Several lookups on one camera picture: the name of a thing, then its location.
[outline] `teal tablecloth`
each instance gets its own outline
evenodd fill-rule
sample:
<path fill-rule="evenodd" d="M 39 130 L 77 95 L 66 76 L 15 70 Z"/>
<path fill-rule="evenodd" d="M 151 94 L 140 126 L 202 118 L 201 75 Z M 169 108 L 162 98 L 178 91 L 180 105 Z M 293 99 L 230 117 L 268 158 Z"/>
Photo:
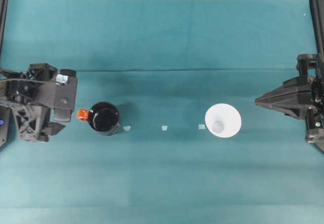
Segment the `teal tablecloth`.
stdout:
<path fill-rule="evenodd" d="M 254 106 L 315 52 L 308 0 L 9 0 L 1 66 L 76 69 L 76 108 L 111 101 L 132 128 L 74 114 L 49 143 L 12 132 L 0 223 L 321 223 L 323 154 L 303 121 Z M 198 129 L 216 103 L 238 135 Z"/>

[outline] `white cone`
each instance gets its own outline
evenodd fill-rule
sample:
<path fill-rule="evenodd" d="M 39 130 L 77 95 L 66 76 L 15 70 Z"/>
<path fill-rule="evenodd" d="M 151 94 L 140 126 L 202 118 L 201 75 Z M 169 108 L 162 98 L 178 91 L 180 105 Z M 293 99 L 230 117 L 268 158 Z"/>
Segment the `white cone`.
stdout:
<path fill-rule="evenodd" d="M 215 104 L 205 115 L 207 129 L 217 137 L 228 138 L 236 135 L 241 129 L 242 119 L 233 106 Z"/>

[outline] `black metal frame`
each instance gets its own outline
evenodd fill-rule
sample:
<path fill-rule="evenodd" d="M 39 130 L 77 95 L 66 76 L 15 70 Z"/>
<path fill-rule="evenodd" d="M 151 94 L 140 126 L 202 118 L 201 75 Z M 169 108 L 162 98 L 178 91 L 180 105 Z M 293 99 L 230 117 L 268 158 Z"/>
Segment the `black metal frame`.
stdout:
<path fill-rule="evenodd" d="M 0 56 L 4 39 L 8 0 L 0 0 Z"/>

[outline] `orange cap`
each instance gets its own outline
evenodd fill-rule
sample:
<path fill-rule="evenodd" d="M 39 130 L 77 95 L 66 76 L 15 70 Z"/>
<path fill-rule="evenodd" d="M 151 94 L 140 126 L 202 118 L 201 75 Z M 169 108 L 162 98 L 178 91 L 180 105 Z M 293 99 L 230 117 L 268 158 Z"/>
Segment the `orange cap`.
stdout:
<path fill-rule="evenodd" d="M 86 109 L 79 109 L 76 114 L 76 118 L 81 121 L 88 121 L 89 111 Z"/>

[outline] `teal fabric background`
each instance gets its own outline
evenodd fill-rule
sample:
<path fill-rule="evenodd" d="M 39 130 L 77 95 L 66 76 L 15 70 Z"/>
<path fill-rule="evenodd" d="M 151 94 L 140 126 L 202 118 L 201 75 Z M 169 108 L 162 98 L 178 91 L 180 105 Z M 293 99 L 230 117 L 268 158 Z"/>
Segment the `teal fabric background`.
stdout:
<path fill-rule="evenodd" d="M 323 154 L 254 106 L 315 52 L 308 0 L 9 0 L 1 66 L 76 69 L 76 108 L 111 101 L 132 129 L 74 114 L 49 143 L 11 132 L 0 223 L 321 223 Z M 198 130 L 216 103 L 236 136 Z"/>
<path fill-rule="evenodd" d="M 313 34 L 308 0 L 9 0 L 2 66 L 293 69 Z"/>

